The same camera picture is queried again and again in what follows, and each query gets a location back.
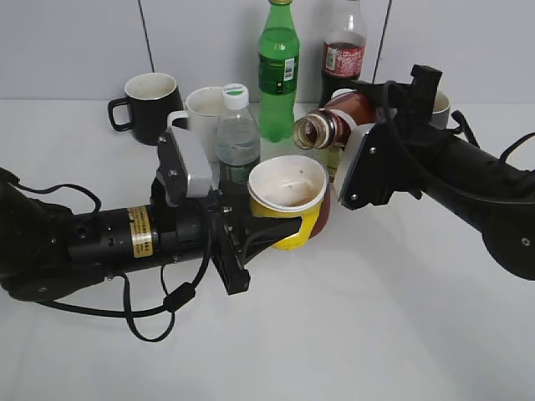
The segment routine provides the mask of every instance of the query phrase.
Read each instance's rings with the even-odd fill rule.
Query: green soda bottle
[[[290,138],[298,87],[299,38],[293,26],[293,0],[269,0],[271,9],[260,37],[260,133],[270,142]]]

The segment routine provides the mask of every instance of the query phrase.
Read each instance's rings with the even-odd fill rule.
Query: white mug
[[[214,136],[223,110],[221,86],[200,88],[186,98],[186,111],[174,111],[169,114],[167,126],[171,127],[176,119],[189,119],[188,129],[199,135],[208,161],[216,163]]]
[[[437,90],[431,123],[440,129],[447,128],[448,119],[450,119],[450,109],[450,100],[446,94],[440,90]]]

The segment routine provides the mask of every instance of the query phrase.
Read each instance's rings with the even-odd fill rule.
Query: plastic bottle
[[[300,47],[290,11],[292,1],[269,1],[259,42],[260,132],[270,142],[292,136]]]
[[[260,134],[247,109],[249,91],[245,85],[229,84],[222,96],[227,110],[219,119],[215,138],[220,179],[245,183],[260,160]]]
[[[323,90],[319,107],[330,101],[335,90],[351,88],[350,83],[359,79],[366,47],[366,25],[360,13],[360,1],[336,1],[324,41]]]

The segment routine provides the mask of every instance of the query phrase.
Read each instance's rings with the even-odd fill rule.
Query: white bottle cap
[[[245,109],[249,105],[249,90],[242,84],[229,84],[223,87],[223,102],[229,110]]]
[[[335,90],[333,92],[333,96],[331,96],[331,99],[334,99],[334,98],[340,96],[341,94],[349,94],[351,92],[354,92],[354,89],[346,89],[346,88],[344,88],[344,89]]]

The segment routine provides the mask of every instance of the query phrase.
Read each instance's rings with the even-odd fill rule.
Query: green bottle label
[[[298,88],[299,56],[276,60],[259,54],[258,82],[266,94],[291,94]]]
[[[228,165],[219,160],[219,178],[220,180],[229,180],[238,184],[247,183],[249,174],[259,162],[260,158],[248,165]]]

